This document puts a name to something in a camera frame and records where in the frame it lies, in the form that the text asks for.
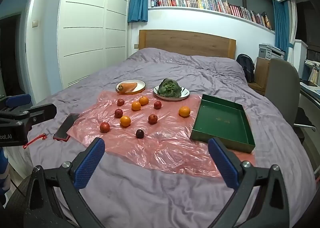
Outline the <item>blue sleeved forearm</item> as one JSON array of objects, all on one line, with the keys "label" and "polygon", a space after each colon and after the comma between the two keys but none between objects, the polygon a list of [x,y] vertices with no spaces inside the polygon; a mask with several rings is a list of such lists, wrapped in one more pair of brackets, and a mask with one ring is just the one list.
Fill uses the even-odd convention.
[{"label": "blue sleeved forearm", "polygon": [[9,174],[8,156],[4,149],[0,149],[0,200],[1,207],[6,203],[5,194],[10,190],[10,174]]}]

